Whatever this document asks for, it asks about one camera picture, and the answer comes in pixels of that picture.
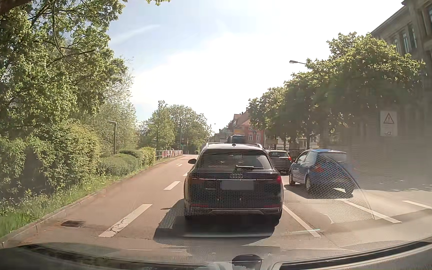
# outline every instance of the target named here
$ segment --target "triangular warning sign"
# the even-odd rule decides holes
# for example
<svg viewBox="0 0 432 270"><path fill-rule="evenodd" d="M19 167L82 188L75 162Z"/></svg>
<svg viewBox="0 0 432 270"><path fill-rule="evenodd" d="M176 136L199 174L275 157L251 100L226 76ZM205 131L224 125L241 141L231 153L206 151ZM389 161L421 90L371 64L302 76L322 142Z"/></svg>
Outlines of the triangular warning sign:
<svg viewBox="0 0 432 270"><path fill-rule="evenodd" d="M393 121L391 114L388 113L388 115L386 115L386 118L384 119L383 124L394 124L394 123L395 122Z"/></svg>

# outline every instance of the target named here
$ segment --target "license plate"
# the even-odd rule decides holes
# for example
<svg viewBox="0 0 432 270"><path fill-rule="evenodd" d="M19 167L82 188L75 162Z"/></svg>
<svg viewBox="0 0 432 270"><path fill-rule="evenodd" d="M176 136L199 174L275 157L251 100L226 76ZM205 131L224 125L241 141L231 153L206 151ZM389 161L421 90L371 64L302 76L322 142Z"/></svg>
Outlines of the license plate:
<svg viewBox="0 0 432 270"><path fill-rule="evenodd" d="M254 190L254 180L221 180L222 190Z"/></svg>

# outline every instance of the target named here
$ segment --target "road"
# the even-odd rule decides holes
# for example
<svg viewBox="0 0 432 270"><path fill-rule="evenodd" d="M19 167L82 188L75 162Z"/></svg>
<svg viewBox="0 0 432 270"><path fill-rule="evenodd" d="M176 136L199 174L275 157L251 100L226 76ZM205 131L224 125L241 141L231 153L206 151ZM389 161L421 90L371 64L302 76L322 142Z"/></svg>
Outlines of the road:
<svg viewBox="0 0 432 270"><path fill-rule="evenodd" d="M28 243L79 243L80 252L150 261L230 261L256 254L279 261L364 251L432 236L432 191L333 190L308 195L283 176L284 211L269 226L251 217L210 217L186 222L183 182L191 168L185 155L147 169L108 189L104 196L25 239Z"/></svg>

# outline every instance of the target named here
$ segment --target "tire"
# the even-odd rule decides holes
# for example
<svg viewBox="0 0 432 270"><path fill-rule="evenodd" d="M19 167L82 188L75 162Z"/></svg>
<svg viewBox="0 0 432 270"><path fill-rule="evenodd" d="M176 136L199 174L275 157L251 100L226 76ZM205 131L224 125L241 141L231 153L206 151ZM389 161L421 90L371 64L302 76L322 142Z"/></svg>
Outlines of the tire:
<svg viewBox="0 0 432 270"><path fill-rule="evenodd" d="M296 182L293 181L293 174L288 172L288 175L289 175L289 185L290 186L296 185Z"/></svg>
<svg viewBox="0 0 432 270"><path fill-rule="evenodd" d="M192 221L195 219L195 216L190 212L190 210L184 206L184 219L187 221Z"/></svg>
<svg viewBox="0 0 432 270"><path fill-rule="evenodd" d="M282 214L283 214L283 211L281 211L277 214L272 214L272 215L268 216L269 223L271 224L271 226L276 226L279 224L279 220L281 219Z"/></svg>
<svg viewBox="0 0 432 270"><path fill-rule="evenodd" d="M309 176L306 176L306 180L304 181L304 187L306 187L306 192L308 192L308 194L316 194L316 187L311 183L311 179L309 178Z"/></svg>

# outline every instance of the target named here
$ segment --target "railing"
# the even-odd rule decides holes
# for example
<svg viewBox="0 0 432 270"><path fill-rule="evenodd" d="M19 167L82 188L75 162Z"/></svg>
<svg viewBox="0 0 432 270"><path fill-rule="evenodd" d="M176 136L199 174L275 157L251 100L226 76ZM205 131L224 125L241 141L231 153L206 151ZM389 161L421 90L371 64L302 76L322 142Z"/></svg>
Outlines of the railing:
<svg viewBox="0 0 432 270"><path fill-rule="evenodd" d="M183 150L158 150L156 151L156 160L170 159L183 155Z"/></svg>

